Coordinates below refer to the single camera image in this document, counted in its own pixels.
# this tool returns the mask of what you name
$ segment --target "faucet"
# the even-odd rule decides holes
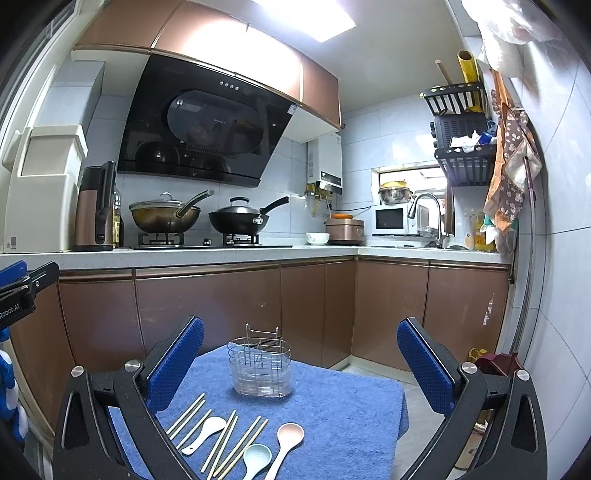
[[[417,215],[417,205],[418,205],[418,201],[423,198],[423,197],[429,197],[432,198],[435,203],[437,203],[437,209],[439,210],[439,216],[437,217],[437,240],[436,240],[436,245],[437,248],[443,248],[443,232],[441,231],[441,204],[439,203],[439,200],[437,200],[437,197],[435,197],[434,194],[429,193],[429,192],[423,192],[421,194],[419,194],[415,199],[413,204],[410,207],[410,210],[408,211],[408,218],[414,219],[415,216]]]

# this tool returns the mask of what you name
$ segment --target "black range hood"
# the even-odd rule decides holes
[[[234,76],[150,55],[118,171],[256,187],[295,106]]]

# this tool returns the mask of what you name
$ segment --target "spoon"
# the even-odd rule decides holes
[[[214,433],[223,430],[226,427],[226,420],[221,417],[209,417],[203,427],[197,439],[188,447],[181,450],[185,455],[191,455],[195,452],[202,444]]]
[[[297,423],[285,423],[277,430],[277,440],[279,440],[279,454],[275,458],[273,465],[269,468],[265,480],[275,480],[281,463],[290,452],[290,450],[299,445],[304,439],[304,429]]]
[[[246,465],[246,476],[244,480],[252,480],[257,473],[263,470],[273,457],[269,447],[255,443],[244,450],[244,464]]]

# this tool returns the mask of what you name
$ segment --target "white bowl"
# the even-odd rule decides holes
[[[307,233],[306,240],[310,245],[326,245],[329,242],[328,233]]]

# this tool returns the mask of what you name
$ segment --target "baseboard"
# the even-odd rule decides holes
[[[347,358],[343,358],[340,362],[338,362],[338,363],[334,364],[332,367],[330,367],[329,370],[342,370],[347,365],[349,365],[349,358],[351,358],[351,357],[348,356]]]
[[[362,368],[363,370],[367,370],[371,373],[392,378],[400,382],[410,383],[411,385],[418,385],[417,380],[414,378],[414,375],[411,372],[399,370],[398,368],[386,367],[385,365],[380,365],[354,355],[348,357],[347,360],[349,361],[349,365]]]

